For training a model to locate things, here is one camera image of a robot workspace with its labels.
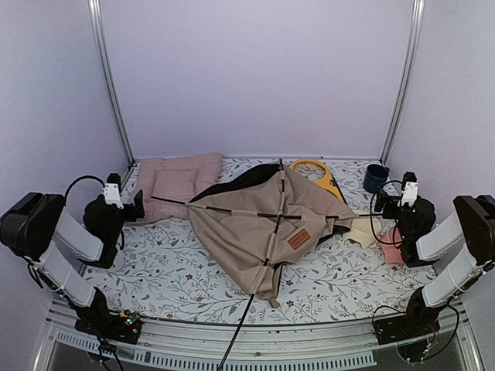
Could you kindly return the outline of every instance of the yellow object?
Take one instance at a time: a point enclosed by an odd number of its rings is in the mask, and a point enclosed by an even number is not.
[[[312,160],[311,158],[304,159],[304,160],[297,160],[296,162],[293,162],[290,165],[290,168],[294,170],[294,168],[297,165],[302,165],[302,164],[311,164],[311,165],[316,165],[325,170],[325,175],[321,179],[313,180],[312,182],[317,184],[318,186],[322,187],[323,189],[326,189],[328,192],[332,193],[336,198],[338,198],[340,201],[343,203],[346,203],[346,200],[343,198],[343,194],[339,189],[339,186],[337,185],[337,182],[335,181],[332,173],[330,170],[326,167],[325,164],[323,164],[320,161]]]

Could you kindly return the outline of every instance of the white bracket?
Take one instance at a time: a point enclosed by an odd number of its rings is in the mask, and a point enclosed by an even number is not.
[[[118,190],[118,185],[115,183],[106,183],[103,189],[103,196],[107,205],[116,205],[119,209],[124,209],[124,204],[121,201],[121,193]]]

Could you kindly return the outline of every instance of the black cable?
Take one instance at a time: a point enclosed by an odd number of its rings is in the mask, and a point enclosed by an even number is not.
[[[395,232],[397,232],[398,225],[397,223],[394,225],[394,230],[392,231],[392,244],[397,249],[398,247],[395,245]]]
[[[383,189],[387,184],[391,184],[391,183],[399,183],[399,184],[402,184],[402,182],[399,182],[398,180],[389,180],[388,182],[385,182],[384,184],[382,184],[380,187],[378,187],[377,191],[375,193],[373,193],[373,195],[371,196],[371,201],[370,201],[370,214],[372,214],[372,210],[373,210],[373,200],[375,198],[375,196],[378,194],[378,192],[380,191],[380,189]],[[374,230],[374,226],[373,226],[373,217],[372,215],[370,215],[370,224],[371,224],[371,232],[373,233],[373,237],[375,238],[376,241],[378,241],[379,243],[382,243],[383,245],[391,245],[391,246],[395,246],[395,241],[394,239],[392,240],[392,242],[385,242],[385,241],[382,241],[378,238],[375,230]],[[404,242],[408,242],[408,241],[413,241],[413,240],[417,240],[419,237],[422,237],[421,236],[415,236],[415,237],[409,237],[409,238],[406,238],[406,239],[403,239],[402,241],[400,241],[401,243],[404,243]]]
[[[121,250],[123,250],[124,249],[124,244],[125,244],[124,231],[123,230],[121,230],[121,238],[122,238]]]
[[[239,331],[241,330],[242,324],[244,323],[244,320],[246,319],[246,316],[248,315],[249,308],[251,307],[251,303],[253,302],[254,299],[254,294],[251,294],[251,297],[249,298],[249,302],[247,303],[246,309],[244,310],[244,314],[242,315],[241,321],[237,325],[237,328],[235,329],[234,336],[232,336],[232,339],[230,341],[230,344],[227,348],[227,351],[224,354],[224,357],[222,358],[222,361],[217,367],[217,371],[222,371],[224,368],[224,363],[227,361],[227,357],[229,356],[230,350],[232,349],[232,346],[234,346],[235,339],[237,338],[237,335],[239,334]]]
[[[83,321],[85,321],[90,327],[91,329],[94,331],[94,333],[96,334],[96,339],[99,341],[100,343],[100,346],[98,347],[98,352],[100,353],[100,357],[103,357],[103,353],[101,351],[101,347],[104,345],[105,348],[108,349],[108,351],[114,355],[115,357],[115,361],[117,362],[118,364],[118,368],[121,370],[121,371],[125,371],[124,370],[124,367],[121,363],[121,360],[118,358],[117,356],[117,351],[114,351],[112,350],[112,345],[102,334],[100,334],[100,332],[91,324],[90,321],[88,321],[88,319],[84,316],[84,315],[80,315],[79,316],[81,317],[81,319]],[[107,371],[111,371],[111,369],[108,368],[107,365],[104,364],[104,362],[100,362],[100,364],[107,370]]]
[[[377,315],[377,311],[382,308],[388,308],[391,309],[392,311],[396,311],[397,313],[401,313],[401,314],[405,313],[405,311],[399,311],[398,309],[395,309],[389,305],[380,305],[378,308],[374,310],[373,315],[371,316],[371,325],[373,326],[373,328],[374,328],[374,316]]]
[[[447,340],[447,342],[445,343],[445,345],[440,348],[440,350],[431,355],[431,356],[426,356],[423,360],[421,361],[416,361],[416,362],[410,362],[410,363],[420,363],[420,362],[423,362],[423,361],[428,361],[429,359],[432,359],[432,358],[435,358],[438,354],[440,354],[441,352],[443,352],[447,346],[449,346],[449,344],[452,342],[452,340],[456,337],[456,333],[457,333],[457,329],[459,328],[459,322],[460,322],[460,314],[459,314],[459,311],[457,309],[455,309],[453,306],[450,305],[450,301],[452,299],[449,300],[449,303],[447,304],[447,307],[449,307],[450,309],[452,309],[455,313],[456,313],[456,327],[454,328],[454,332],[450,335],[450,338],[449,340]]]
[[[378,187],[378,189],[376,190],[375,193],[373,193],[373,195],[371,196],[371,201],[370,201],[370,225],[371,225],[371,232],[373,233],[373,237],[376,241],[378,241],[379,243],[382,243],[383,245],[394,245],[394,243],[390,243],[390,242],[384,242],[382,240],[380,240],[377,236],[377,234],[375,233],[374,231],[374,226],[373,226],[373,217],[371,214],[373,214],[373,200],[375,198],[375,196],[378,194],[378,192],[380,192],[381,189],[383,189],[387,184],[391,184],[391,183],[399,183],[399,184],[402,184],[402,182],[399,182],[398,180],[389,180],[388,182],[385,182],[384,184],[382,184],[380,187]]]
[[[43,285],[41,284],[41,280],[39,279],[38,271],[36,269],[33,269],[32,263],[29,260],[27,260],[27,259],[25,259],[25,260],[28,262],[29,276],[31,276],[32,280],[38,284],[39,288],[43,288]]]
[[[156,197],[156,196],[152,196],[151,198],[152,199],[157,199],[159,201],[164,201],[166,203],[176,203],[178,205],[186,205],[185,202],[183,202],[183,201],[175,201],[174,199],[163,199],[162,197]]]
[[[83,176],[80,176],[79,178],[77,178],[76,180],[74,180],[72,183],[70,183],[69,187],[67,188],[67,191],[65,191],[65,202],[67,202],[67,197],[69,196],[69,192],[72,189],[72,187],[74,187],[81,180],[85,180],[85,179],[96,180],[97,182],[99,182],[101,184],[102,187],[105,187],[105,183],[103,182],[103,180],[101,180],[97,176],[94,176],[94,175],[83,175]]]

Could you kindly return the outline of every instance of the beige cloth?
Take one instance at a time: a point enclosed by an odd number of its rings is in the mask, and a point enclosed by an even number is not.
[[[245,291],[273,305],[282,264],[297,262],[320,238],[332,234],[335,225],[350,228],[355,216],[334,195],[284,165],[265,183],[205,196],[189,206],[193,229],[215,261]],[[237,212],[221,213],[204,206]],[[259,217],[256,212],[302,215],[302,219],[282,218],[275,234],[276,218]],[[339,219],[326,220],[326,215]]]
[[[354,210],[354,213],[357,215],[368,214],[366,211],[356,210]],[[380,220],[375,217],[373,218],[373,229],[376,234],[378,234],[381,230]],[[360,243],[361,247],[364,249],[377,242],[374,238],[373,230],[371,230],[369,217],[354,219],[352,225],[350,226],[350,231],[345,232],[343,234],[343,238],[345,240],[352,240]]]

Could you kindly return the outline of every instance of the blue mug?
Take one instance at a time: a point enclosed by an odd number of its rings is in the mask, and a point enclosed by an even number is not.
[[[366,169],[363,188],[369,193],[375,193],[388,179],[389,168],[379,164],[371,164]]]

